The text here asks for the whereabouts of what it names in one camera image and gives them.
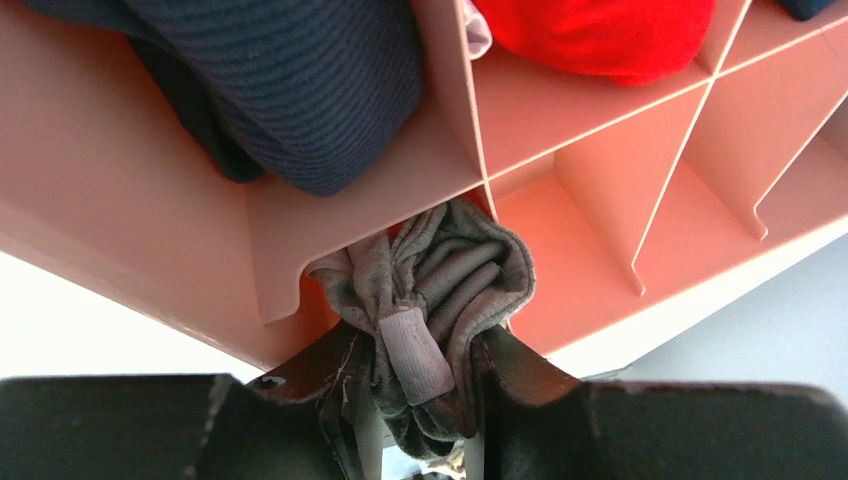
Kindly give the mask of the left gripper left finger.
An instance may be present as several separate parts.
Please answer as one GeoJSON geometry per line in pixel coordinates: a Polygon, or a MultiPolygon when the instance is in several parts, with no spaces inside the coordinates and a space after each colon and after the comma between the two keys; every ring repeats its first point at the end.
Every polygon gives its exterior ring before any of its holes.
{"type": "Polygon", "coordinates": [[[242,383],[229,374],[10,378],[5,479],[361,479],[374,345],[339,323],[242,383]]]}

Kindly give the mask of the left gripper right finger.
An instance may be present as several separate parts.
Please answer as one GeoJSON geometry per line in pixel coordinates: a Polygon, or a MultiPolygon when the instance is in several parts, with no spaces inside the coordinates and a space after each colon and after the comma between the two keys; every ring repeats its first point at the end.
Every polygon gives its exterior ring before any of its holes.
{"type": "Polygon", "coordinates": [[[797,384],[582,381],[473,341],[486,479],[843,479],[847,412],[797,384]]]}

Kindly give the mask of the grey underwear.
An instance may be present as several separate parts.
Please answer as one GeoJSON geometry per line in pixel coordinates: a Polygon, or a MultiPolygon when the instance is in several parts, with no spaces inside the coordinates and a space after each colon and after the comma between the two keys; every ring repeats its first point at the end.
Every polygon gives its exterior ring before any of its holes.
{"type": "Polygon", "coordinates": [[[370,388],[398,446],[430,460],[477,431],[471,344],[533,297],[525,243],[457,197],[313,261],[333,312],[370,335],[370,388]]]}

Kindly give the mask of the dark blue rolled underwear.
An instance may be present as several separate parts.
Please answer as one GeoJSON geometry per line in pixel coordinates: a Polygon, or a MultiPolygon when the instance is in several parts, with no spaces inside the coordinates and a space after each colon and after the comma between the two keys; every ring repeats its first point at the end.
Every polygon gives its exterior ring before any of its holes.
{"type": "Polygon", "coordinates": [[[406,1],[31,1],[124,35],[229,180],[345,189],[416,111],[423,51],[406,1]]]}

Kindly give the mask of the red rolled underwear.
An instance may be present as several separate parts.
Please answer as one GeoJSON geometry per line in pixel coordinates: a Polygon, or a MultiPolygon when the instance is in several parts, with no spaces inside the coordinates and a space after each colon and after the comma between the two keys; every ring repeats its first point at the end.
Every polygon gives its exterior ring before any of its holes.
{"type": "Polygon", "coordinates": [[[493,39],[560,71],[649,84],[697,56],[715,3],[705,0],[476,1],[493,39]]]}

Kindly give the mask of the navy rolled underwear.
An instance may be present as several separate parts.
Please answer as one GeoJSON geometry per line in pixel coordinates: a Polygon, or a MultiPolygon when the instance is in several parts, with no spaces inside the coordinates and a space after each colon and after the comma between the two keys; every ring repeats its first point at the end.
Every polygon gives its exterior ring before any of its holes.
{"type": "Polygon", "coordinates": [[[834,5],[836,0],[775,0],[796,21],[808,21],[834,5]]]}

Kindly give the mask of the pink divided organizer tray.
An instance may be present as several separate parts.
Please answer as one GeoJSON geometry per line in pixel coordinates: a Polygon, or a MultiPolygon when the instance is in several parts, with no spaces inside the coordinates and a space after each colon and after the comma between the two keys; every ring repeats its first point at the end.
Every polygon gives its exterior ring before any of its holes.
{"type": "Polygon", "coordinates": [[[511,331],[578,377],[626,366],[847,231],[847,5],[720,1],[695,62],[630,87],[412,5],[423,101],[317,198],[217,173],[120,35],[1,5],[1,248],[257,366],[329,329],[305,266],[457,196],[535,260],[511,331]]]}

